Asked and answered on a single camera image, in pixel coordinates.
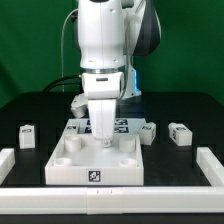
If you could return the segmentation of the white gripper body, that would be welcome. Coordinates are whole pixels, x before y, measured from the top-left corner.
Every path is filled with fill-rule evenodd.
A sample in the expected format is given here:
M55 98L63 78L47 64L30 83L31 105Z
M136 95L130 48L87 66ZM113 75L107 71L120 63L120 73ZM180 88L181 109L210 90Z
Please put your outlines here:
M122 72L106 74L82 74L84 92L71 103L76 118L89 112L92 135L101 141L111 141L114 133L117 100L123 87Z

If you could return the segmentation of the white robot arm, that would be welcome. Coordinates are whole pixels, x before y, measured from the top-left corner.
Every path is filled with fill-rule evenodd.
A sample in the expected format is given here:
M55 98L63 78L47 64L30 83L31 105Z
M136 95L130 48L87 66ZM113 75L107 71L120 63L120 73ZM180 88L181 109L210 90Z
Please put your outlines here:
M147 56L161 40L153 0L77 0L76 43L83 98L93 137L106 147L114 135L116 104L129 78L130 58Z

